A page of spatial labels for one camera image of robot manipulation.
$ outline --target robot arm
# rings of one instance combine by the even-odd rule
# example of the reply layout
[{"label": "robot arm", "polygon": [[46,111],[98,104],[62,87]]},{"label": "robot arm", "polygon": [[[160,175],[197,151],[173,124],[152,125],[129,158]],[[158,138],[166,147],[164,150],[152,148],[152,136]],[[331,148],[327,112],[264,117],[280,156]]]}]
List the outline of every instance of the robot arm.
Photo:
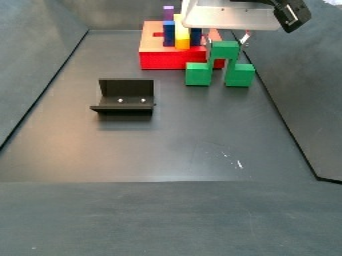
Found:
[{"label": "robot arm", "polygon": [[274,16],[288,33],[297,30],[312,19],[304,0],[232,0],[232,2],[260,2],[274,6]]}]

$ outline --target stacked blocks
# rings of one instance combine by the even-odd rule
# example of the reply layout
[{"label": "stacked blocks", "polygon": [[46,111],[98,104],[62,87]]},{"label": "stacked blocks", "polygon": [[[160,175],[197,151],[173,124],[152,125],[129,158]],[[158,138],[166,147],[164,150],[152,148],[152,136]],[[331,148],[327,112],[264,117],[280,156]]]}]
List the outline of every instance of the stacked blocks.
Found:
[{"label": "stacked blocks", "polygon": [[165,41],[164,46],[176,46],[176,22],[164,21]]},{"label": "stacked blocks", "polygon": [[174,20],[174,6],[165,6],[164,11],[165,11],[165,21]]},{"label": "stacked blocks", "polygon": [[182,15],[174,15],[176,20],[176,47],[178,50],[190,49],[190,33],[189,28],[184,27]]},{"label": "stacked blocks", "polygon": [[186,85],[210,86],[214,61],[225,58],[229,59],[225,76],[226,85],[249,87],[253,82],[256,69],[252,64],[237,64],[240,50],[241,47],[237,41],[214,41],[208,63],[202,63],[205,64],[202,66],[200,63],[188,63]]}]

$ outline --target green block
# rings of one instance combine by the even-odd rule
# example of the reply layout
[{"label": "green block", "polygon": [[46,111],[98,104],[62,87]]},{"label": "green block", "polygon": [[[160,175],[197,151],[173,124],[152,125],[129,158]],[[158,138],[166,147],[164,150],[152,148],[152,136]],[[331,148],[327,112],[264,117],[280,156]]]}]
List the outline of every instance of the green block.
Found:
[{"label": "green block", "polygon": [[210,86],[213,67],[208,63],[188,63],[186,85]]},{"label": "green block", "polygon": [[236,64],[234,68],[228,69],[225,82],[228,86],[252,86],[256,75],[253,64]]},{"label": "green block", "polygon": [[210,61],[216,59],[237,60],[240,55],[240,43],[237,41],[214,41],[210,51]]}]

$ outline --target red base block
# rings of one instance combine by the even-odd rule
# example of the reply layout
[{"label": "red base block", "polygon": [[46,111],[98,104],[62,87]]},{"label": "red base block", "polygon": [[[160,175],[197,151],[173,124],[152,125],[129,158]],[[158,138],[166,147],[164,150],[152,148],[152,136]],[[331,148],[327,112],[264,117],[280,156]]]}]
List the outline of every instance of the red base block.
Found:
[{"label": "red base block", "polygon": [[[217,29],[210,30],[209,37],[213,41],[222,41]],[[164,22],[146,21],[140,47],[142,69],[186,69],[188,62],[208,62],[205,46],[178,50],[176,47],[165,47],[164,40]],[[214,68],[224,67],[225,59],[216,60]]]}]

